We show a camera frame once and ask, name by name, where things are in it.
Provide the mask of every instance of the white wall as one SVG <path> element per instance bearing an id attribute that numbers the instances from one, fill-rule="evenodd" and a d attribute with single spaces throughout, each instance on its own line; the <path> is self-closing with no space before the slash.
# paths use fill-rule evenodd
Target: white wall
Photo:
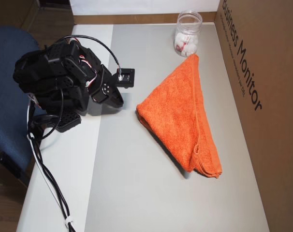
<path id="1" fill-rule="evenodd" d="M 133 15 L 217 11 L 220 0 L 70 0 L 74 15 Z"/>

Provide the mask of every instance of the white cable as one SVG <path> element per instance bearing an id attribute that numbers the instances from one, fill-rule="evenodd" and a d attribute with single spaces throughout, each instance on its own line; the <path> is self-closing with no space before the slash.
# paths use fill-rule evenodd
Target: white cable
<path id="1" fill-rule="evenodd" d="M 28 107 L 27 107 L 27 130 L 28 130 L 28 124 L 29 124 L 29 108 L 30 108 L 30 101 L 31 101 L 31 100 L 29 100 L 29 105 L 28 105 Z M 57 198 L 57 196 L 56 196 L 55 190 L 52 189 L 51 184 L 49 183 L 49 180 L 47 179 L 47 177 L 46 177 L 45 174 L 44 174 L 44 171 L 43 171 L 43 169 L 42 169 L 42 167 L 41 167 L 41 165 L 40 165 L 40 163 L 39 163 L 39 161 L 38 161 L 38 159 L 37 159 L 37 156 L 36 156 L 36 153 L 35 153 L 34 146 L 33 146 L 32 142 L 31 142 L 31 139 L 29 138 L 28 135 L 27 135 L 27 139 L 29 140 L 29 143 L 30 143 L 30 146 L 31 146 L 31 150 L 32 150 L 32 153 L 33 153 L 33 155 L 34 155 L 34 158 L 35 158 L 35 161 L 36 161 L 37 167 L 39 168 L 39 170 L 40 170 L 40 172 L 41 172 L 41 175 L 42 175 L 42 177 L 44 178 L 44 181 L 45 181 L 46 185 L 48 185 L 48 187 L 49 187 L 49 189 L 50 189 L 50 191 L 51 191 L 51 193 L 52 193 L 52 195 L 53 195 L 53 197 L 54 197 L 56 203 L 59 205 L 59 208 L 60 208 L 60 210 L 61 210 L 61 206 L 60 206 L 59 200 L 58 200 L 58 198 Z M 71 216 L 68 216 L 68 217 L 65 219 L 65 224 L 66 224 L 66 227 L 67 227 L 67 228 L 68 228 L 68 222 L 70 222 L 72 228 L 73 228 L 75 231 L 77 231 L 77 230 L 74 228 L 74 226 L 73 226 L 73 218 L 72 218 Z"/>

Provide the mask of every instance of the wooden baseboard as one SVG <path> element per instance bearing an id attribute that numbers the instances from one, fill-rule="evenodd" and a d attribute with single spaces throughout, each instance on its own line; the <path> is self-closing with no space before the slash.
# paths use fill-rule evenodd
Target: wooden baseboard
<path id="1" fill-rule="evenodd" d="M 204 22 L 214 22 L 216 12 L 199 13 Z M 120 14 L 120 15 L 74 15 L 75 24 L 148 24 L 176 23 L 175 14 Z"/>

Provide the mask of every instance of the black connector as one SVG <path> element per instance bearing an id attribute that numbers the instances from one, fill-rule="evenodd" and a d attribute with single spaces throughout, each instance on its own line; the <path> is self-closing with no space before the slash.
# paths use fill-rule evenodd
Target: black connector
<path id="1" fill-rule="evenodd" d="M 121 69 L 121 80 L 117 79 L 117 87 L 133 87 L 135 78 L 135 69 Z"/>

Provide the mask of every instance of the chair backrest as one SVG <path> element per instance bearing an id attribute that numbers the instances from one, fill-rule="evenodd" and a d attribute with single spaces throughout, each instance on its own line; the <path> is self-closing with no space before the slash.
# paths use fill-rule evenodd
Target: chair backrest
<path id="1" fill-rule="evenodd" d="M 31 148 L 27 140 L 26 112 L 28 97 L 13 80 L 15 62 L 38 44 L 25 31 L 0 27 L 0 151 L 25 170 Z"/>

